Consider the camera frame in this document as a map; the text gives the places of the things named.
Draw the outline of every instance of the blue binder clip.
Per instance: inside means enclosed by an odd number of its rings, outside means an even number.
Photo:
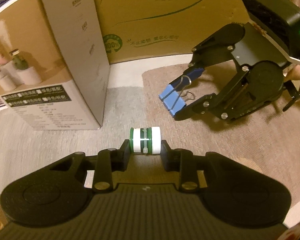
[[[177,89],[183,83],[184,78],[187,78],[189,80],[189,84],[185,85],[181,90],[181,92],[178,93]],[[183,75],[181,76],[178,85],[173,87],[171,84],[169,84],[166,87],[166,89],[159,95],[160,100],[163,102],[164,106],[169,110],[172,117],[174,117],[178,111],[180,111],[183,107],[186,106],[186,101],[195,100],[195,95],[191,91],[186,91],[186,93],[183,94],[183,91],[190,85],[191,85],[191,79],[188,76]],[[191,94],[192,97],[183,100],[183,97],[185,97],[188,94]]]

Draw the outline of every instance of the ribbed black surface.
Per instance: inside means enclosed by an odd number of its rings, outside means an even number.
[[[64,224],[25,228],[10,223],[0,240],[275,240],[286,228],[237,228],[212,216],[196,195],[172,184],[121,184],[94,196],[88,208]]]

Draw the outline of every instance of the brown rug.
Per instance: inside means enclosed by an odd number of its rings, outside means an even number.
[[[171,148],[185,148],[196,155],[215,151],[283,183],[291,192],[292,206],[300,201],[300,104],[285,113],[284,95],[249,116],[227,123],[210,113],[174,121],[158,95],[180,76],[186,65],[173,65],[145,72],[144,93],[150,126],[160,126]],[[218,93],[235,75],[232,62],[207,68],[189,89],[199,98]]]

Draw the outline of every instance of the bottle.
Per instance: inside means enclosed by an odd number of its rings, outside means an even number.
[[[20,55],[18,49],[11,51],[10,55],[17,73],[25,85],[37,85],[42,82],[35,68],[33,66],[29,67],[28,62]]]
[[[18,86],[22,85],[23,82],[20,79],[17,70],[14,67],[13,61],[8,61],[5,56],[0,52],[0,70],[5,74],[8,74],[12,81]]]
[[[5,75],[0,71],[0,86],[6,92],[12,91],[17,88],[15,83],[11,80],[8,75]]]

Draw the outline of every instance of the metal screw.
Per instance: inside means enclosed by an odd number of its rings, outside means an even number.
[[[243,66],[243,67],[242,67],[242,70],[243,70],[244,72],[247,72],[247,71],[249,71],[249,67],[248,67],[248,66]]]
[[[228,114],[227,113],[222,113],[221,114],[221,118],[222,119],[227,119],[228,118]]]
[[[110,187],[110,184],[108,182],[105,182],[105,181],[100,181],[100,182],[97,182],[94,187],[97,189],[97,190],[106,190]]]
[[[194,190],[198,187],[198,184],[192,181],[187,181],[185,183],[182,183],[181,187],[185,190]]]

